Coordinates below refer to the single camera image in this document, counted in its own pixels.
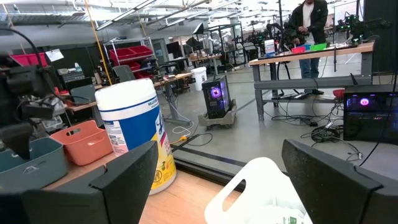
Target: red object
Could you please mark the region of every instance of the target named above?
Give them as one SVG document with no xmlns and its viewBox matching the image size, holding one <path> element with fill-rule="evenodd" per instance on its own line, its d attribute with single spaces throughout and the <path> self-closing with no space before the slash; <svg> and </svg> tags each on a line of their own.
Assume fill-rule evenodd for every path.
<svg viewBox="0 0 398 224">
<path fill-rule="evenodd" d="M 344 97 L 344 90 L 333 90 L 333 94 L 337 98 Z"/>
<path fill-rule="evenodd" d="M 140 79 L 140 78 L 153 78 L 154 76 L 147 73 L 147 72 L 134 72 L 134 76 L 136 77 L 136 79 Z"/>
<path fill-rule="evenodd" d="M 64 145 L 67 157 L 84 166 L 112 152 L 106 131 L 97 128 L 95 121 L 86 121 L 51 135 Z"/>
<path fill-rule="evenodd" d="M 141 67 L 137 62 L 128 62 L 126 65 L 128 65 L 132 71 L 138 70 Z"/>
<path fill-rule="evenodd" d="M 39 61 L 37 60 L 36 54 L 25 54 L 25 55 L 10 55 L 12 59 L 17 61 L 22 66 L 31 66 L 38 65 Z M 47 62 L 45 61 L 44 53 L 39 53 L 40 61 L 42 62 L 43 67 L 47 66 Z"/>
<path fill-rule="evenodd" d="M 113 60 L 114 63 L 117 63 L 118 59 L 124 60 L 124 59 L 137 57 L 137 54 L 128 48 L 116 49 L 116 53 L 114 52 L 114 50 L 110 50 L 109 52 L 111 55 L 111 59 Z"/>
<path fill-rule="evenodd" d="M 299 54 L 305 52 L 305 47 L 295 47 L 292 49 L 293 54 Z"/>
<path fill-rule="evenodd" d="M 136 57 L 141 57 L 145 55 L 149 56 L 152 54 L 152 50 L 145 46 L 130 47 L 129 49 L 137 54 Z"/>
</svg>

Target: concrete floor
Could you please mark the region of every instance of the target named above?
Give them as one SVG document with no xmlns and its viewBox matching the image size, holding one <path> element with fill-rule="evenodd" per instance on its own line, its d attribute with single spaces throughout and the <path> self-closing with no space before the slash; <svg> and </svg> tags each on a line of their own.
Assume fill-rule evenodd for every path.
<svg viewBox="0 0 398 224">
<path fill-rule="evenodd" d="M 323 77 L 337 77 L 347 76 L 349 73 L 360 74 L 361 72 L 361 55 L 340 55 L 338 56 L 337 72 L 333 71 L 333 58 L 321 58 L 319 65 L 320 76 Z M 300 78 L 300 69 L 298 62 L 289 63 L 289 70 L 292 78 Z M 287 74 L 285 68 L 280 68 L 280 78 L 286 79 Z M 264 70 L 264 66 L 260 68 L 261 77 L 263 80 L 269 80 L 269 67 Z M 232 98 L 236 99 L 239 111 L 237 113 L 236 121 L 232 128 L 225 129 L 224 127 L 215 127 L 209 133 L 213 134 L 213 140 L 205 146 L 185 146 L 200 152 L 206 152 L 212 155 L 226 157 L 242 162 L 249 162 L 251 159 L 257 157 L 268 157 L 272 159 L 281 170 L 285 170 L 285 166 L 281 156 L 282 143 L 285 139 L 294 139 L 302 143 L 312 145 L 314 142 L 310 138 L 302 139 L 300 136 L 311 132 L 313 128 L 306 125 L 293 125 L 280 121 L 271 121 L 271 116 L 283 114 L 288 109 L 289 115 L 307 114 L 313 115 L 313 111 L 317 115 L 328 114 L 333 104 L 314 104 L 313 110 L 311 104 L 303 103 L 281 103 L 281 107 L 275 109 L 272 104 L 266 104 L 264 111 L 269 115 L 264 115 L 265 121 L 258 121 L 256 102 L 254 99 L 253 77 L 252 69 L 245 67 L 242 70 L 231 72 L 227 74 L 229 82 L 229 90 Z M 381 77 L 381 83 L 389 83 L 391 77 Z M 379 78 L 374 78 L 374 83 L 379 83 Z M 332 89 L 323 90 L 325 95 L 323 97 L 332 97 Z M 165 99 L 160 96 L 162 105 L 162 112 L 164 115 L 169 114 L 169 106 Z M 197 115 L 206 111 L 203 93 L 196 91 L 195 86 L 191 86 L 191 92 L 183 93 L 178 97 L 178 111 L 185 117 L 191 119 L 195 126 L 191 129 L 193 131 L 197 125 Z M 337 121 L 335 124 L 341 124 L 342 121 Z M 321 125 L 326 124 L 326 121 L 320 121 Z M 170 142 L 176 141 L 185 133 L 174 134 L 173 128 L 178 125 L 166 123 L 167 134 Z M 204 133 L 205 127 L 198 127 L 196 133 Z M 200 136 L 192 141 L 192 144 L 202 144 L 207 142 L 209 136 Z M 351 141 L 351 144 L 356 146 L 365 156 L 374 147 L 375 142 L 361 142 Z M 320 143 L 314 146 L 315 148 L 339 157 L 346 159 L 349 152 L 352 152 L 343 142 L 338 143 Z M 184 151 L 174 152 L 176 157 L 181 157 L 189 161 L 204 164 L 215 169 L 224 170 L 230 173 L 237 173 L 241 167 L 228 164 L 225 162 L 209 159 L 203 156 L 198 156 Z M 392 179 L 398 180 L 398 147 L 390 144 L 380 144 L 373 155 L 363 165 L 364 168 L 369 169 L 378 174 L 385 175 Z"/>
</svg>

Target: white plastic jug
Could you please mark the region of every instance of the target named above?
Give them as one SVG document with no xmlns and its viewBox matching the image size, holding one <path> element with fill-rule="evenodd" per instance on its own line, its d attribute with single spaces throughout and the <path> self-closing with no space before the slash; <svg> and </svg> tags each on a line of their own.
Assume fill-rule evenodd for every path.
<svg viewBox="0 0 398 224">
<path fill-rule="evenodd" d="M 242 180 L 246 181 L 246 188 L 224 211 L 224 200 Z M 232 178 L 206 206 L 205 219 L 208 224 L 283 223 L 280 219 L 296 219 L 296 223 L 311 224 L 290 179 L 274 161 L 265 157 L 248 162 Z"/>
<path fill-rule="evenodd" d="M 193 77 L 196 80 L 195 87 L 197 91 L 201 91 L 201 84 L 207 80 L 206 67 L 192 69 Z"/>
</svg>

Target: table leg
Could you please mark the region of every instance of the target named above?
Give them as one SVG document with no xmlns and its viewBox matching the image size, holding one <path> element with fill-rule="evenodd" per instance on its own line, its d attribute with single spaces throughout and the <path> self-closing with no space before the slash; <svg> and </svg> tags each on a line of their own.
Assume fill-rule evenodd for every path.
<svg viewBox="0 0 398 224">
<path fill-rule="evenodd" d="M 216 75 L 218 75 L 217 61 L 215 58 L 213 58 L 213 64 L 214 64 L 214 71 L 216 72 Z"/>
<path fill-rule="evenodd" d="M 170 84 L 165 86 L 166 89 L 166 96 L 169 100 L 169 107 L 170 107 L 170 114 L 171 118 L 166 118 L 164 121 L 173 123 L 173 124 L 182 124 L 182 125 L 189 125 L 191 121 L 182 121 L 178 118 L 178 112 L 176 110 L 175 100 L 176 97 L 173 94 L 173 89 Z"/>
<path fill-rule="evenodd" d="M 372 75 L 373 53 L 362 53 L 361 75 Z"/>
<path fill-rule="evenodd" d="M 275 63 L 270 63 L 269 64 L 269 71 L 271 73 L 271 80 L 277 80 L 277 77 L 276 77 L 276 64 Z M 275 98 L 278 97 L 278 90 L 273 90 L 272 91 L 272 97 L 275 97 Z"/>
<path fill-rule="evenodd" d="M 93 113 L 93 118 L 94 118 L 95 123 L 97 124 L 97 127 L 100 127 L 101 125 L 103 125 L 104 121 L 102 120 L 101 113 L 100 113 L 98 107 L 92 106 L 91 112 Z"/>
<path fill-rule="evenodd" d="M 253 65 L 253 79 L 254 82 L 261 81 L 260 77 L 260 66 Z M 264 103 L 262 102 L 262 91 L 261 90 L 254 90 L 254 96 L 256 97 L 256 104 L 257 104 L 257 115 L 259 117 L 259 121 L 264 120 Z"/>
</svg>

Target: white bucket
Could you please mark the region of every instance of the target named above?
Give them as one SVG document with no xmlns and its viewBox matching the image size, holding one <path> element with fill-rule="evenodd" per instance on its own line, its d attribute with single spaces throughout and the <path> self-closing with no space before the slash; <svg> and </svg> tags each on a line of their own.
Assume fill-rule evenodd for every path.
<svg viewBox="0 0 398 224">
<path fill-rule="evenodd" d="M 195 87 L 197 91 L 201 91 L 201 84 L 207 80 L 206 67 L 192 69 L 193 77 L 195 78 Z"/>
<path fill-rule="evenodd" d="M 144 78 L 112 85 L 98 90 L 95 98 L 117 156 L 147 141 L 157 141 L 159 158 L 149 194 L 166 189 L 176 170 L 152 81 Z"/>
</svg>

